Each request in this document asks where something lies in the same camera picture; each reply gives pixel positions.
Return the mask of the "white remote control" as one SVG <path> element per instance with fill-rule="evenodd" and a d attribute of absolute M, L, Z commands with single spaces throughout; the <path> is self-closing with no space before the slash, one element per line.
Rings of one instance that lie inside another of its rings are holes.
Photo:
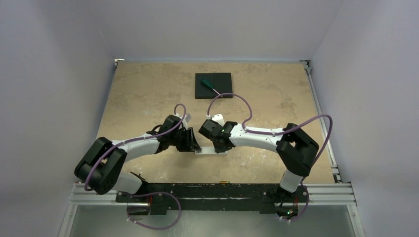
<path fill-rule="evenodd" d="M 194 151 L 195 155 L 198 156 L 209 156 L 209 155 L 227 155 L 228 152 L 217 153 L 214 147 L 201 147 L 199 150 Z"/>

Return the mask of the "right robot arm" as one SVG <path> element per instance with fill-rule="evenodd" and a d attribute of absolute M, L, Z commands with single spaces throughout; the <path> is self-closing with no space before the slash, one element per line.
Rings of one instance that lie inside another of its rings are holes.
<path fill-rule="evenodd" d="M 310 174 L 319 150 L 318 143 L 294 123 L 285 128 L 244 128 L 242 124 L 227 121 L 223 125 L 207 119 L 199 133 L 209 139 L 216 153 L 234 147 L 259 148 L 279 155 L 286 167 L 277 188 L 280 199 L 289 201 L 296 196 L 302 180 Z"/>

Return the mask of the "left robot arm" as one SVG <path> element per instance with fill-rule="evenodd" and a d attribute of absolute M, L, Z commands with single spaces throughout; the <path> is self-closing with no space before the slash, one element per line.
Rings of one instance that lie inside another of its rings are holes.
<path fill-rule="evenodd" d="M 99 195 L 111 190 L 128 193 L 135 202 L 147 197 L 145 180 L 134 173 L 122 172 L 123 164 L 145 155 L 158 154 L 170 146 L 179 152 L 200 152 L 193 128 L 181 116 L 169 115 L 163 122 L 145 134 L 127 140 L 111 141 L 105 137 L 97 138 L 81 161 L 74 175 L 87 183 L 87 187 Z"/>

